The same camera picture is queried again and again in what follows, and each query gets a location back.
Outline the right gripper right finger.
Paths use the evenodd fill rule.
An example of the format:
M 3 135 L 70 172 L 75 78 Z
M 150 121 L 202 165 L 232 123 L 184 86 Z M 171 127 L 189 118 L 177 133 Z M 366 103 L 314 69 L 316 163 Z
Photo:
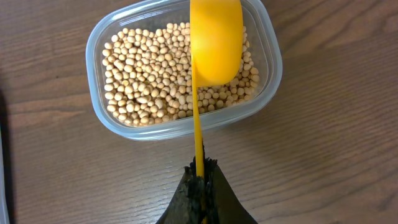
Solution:
M 214 224 L 257 224 L 241 205 L 217 160 L 205 160 L 206 219 Z

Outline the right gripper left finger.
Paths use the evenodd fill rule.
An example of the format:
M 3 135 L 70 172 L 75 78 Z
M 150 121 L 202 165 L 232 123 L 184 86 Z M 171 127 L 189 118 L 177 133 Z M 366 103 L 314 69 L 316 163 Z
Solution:
M 204 193 L 204 180 L 197 177 L 190 167 L 184 167 L 177 189 L 156 224 L 200 224 L 204 218 Z

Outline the yellow measuring scoop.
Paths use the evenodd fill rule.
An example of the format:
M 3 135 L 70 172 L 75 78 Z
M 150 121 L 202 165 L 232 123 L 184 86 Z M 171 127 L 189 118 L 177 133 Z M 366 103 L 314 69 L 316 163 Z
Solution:
M 243 11 L 240 0 L 191 0 L 190 44 L 196 175 L 204 176 L 197 89 L 230 82 L 240 66 Z

